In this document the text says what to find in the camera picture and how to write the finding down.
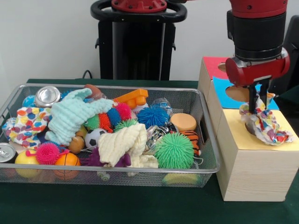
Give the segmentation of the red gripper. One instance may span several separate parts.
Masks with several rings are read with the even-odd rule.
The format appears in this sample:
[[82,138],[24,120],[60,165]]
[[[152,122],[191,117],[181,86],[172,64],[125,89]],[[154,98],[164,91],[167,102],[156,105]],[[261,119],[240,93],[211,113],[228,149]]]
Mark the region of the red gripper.
[[290,68],[290,57],[286,49],[281,54],[268,61],[242,61],[236,57],[228,58],[225,62],[229,81],[235,86],[249,86],[249,112],[256,113],[256,85],[260,81],[260,99],[267,106],[267,93],[270,79],[282,77]]

